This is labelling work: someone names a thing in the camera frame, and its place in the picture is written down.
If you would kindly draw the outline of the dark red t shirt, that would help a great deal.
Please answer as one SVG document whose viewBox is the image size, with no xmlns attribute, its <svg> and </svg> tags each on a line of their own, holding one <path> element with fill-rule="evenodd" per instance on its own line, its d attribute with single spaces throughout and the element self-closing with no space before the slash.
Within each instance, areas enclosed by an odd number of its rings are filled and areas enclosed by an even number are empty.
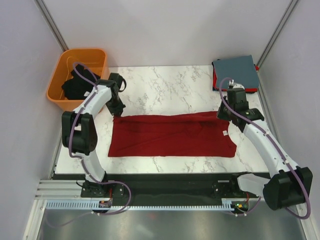
<svg viewBox="0 0 320 240">
<path fill-rule="evenodd" d="M 233 158 L 228 128 L 215 111 L 115 117 L 108 156 Z"/>
</svg>

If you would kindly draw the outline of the orange plastic laundry basket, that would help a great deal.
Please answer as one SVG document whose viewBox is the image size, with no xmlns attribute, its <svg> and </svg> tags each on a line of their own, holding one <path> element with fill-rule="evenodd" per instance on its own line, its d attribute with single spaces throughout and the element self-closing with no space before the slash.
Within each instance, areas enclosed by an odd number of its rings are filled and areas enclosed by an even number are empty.
<svg viewBox="0 0 320 240">
<path fill-rule="evenodd" d="M 72 77 L 71 71 L 75 62 L 85 64 L 94 74 L 102 78 L 108 78 L 110 75 L 108 56 L 101 48 L 73 48 L 62 53 L 52 75 L 46 96 L 63 111 L 72 111 L 83 102 L 82 100 L 68 100 L 62 89 L 65 81 Z"/>
</svg>

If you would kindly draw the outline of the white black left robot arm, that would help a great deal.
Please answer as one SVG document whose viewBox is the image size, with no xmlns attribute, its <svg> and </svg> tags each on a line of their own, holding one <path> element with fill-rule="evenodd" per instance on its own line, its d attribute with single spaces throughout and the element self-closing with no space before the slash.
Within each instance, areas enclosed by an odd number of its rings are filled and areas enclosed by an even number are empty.
<svg viewBox="0 0 320 240">
<path fill-rule="evenodd" d="M 113 117 L 120 117 L 126 107 L 119 97 L 127 86 L 118 73 L 111 73 L 107 80 L 99 79 L 84 102 L 73 111 L 65 111 L 61 116 L 62 144 L 68 148 L 69 156 L 80 160 L 85 172 L 82 184 L 82 198 L 105 198 L 110 194 L 107 173 L 100 164 L 96 146 L 98 134 L 95 118 L 107 107 Z"/>
</svg>

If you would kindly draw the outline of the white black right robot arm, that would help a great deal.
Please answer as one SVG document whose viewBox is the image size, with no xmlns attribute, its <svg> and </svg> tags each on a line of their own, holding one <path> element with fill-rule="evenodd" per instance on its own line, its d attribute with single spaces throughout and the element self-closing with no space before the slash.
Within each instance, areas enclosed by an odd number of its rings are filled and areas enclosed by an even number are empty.
<svg viewBox="0 0 320 240">
<path fill-rule="evenodd" d="M 310 190 L 313 173 L 308 167 L 300 167 L 287 155 L 279 142 L 269 132 L 264 116 L 256 108 L 249 108 L 245 90 L 236 85 L 229 88 L 221 98 L 217 117 L 232 122 L 251 141 L 263 159 L 269 178 L 253 173 L 242 173 L 229 184 L 235 197 L 245 192 L 264 198 L 272 210 L 286 209 L 300 204 L 306 205 L 307 219 L 311 214 Z"/>
</svg>

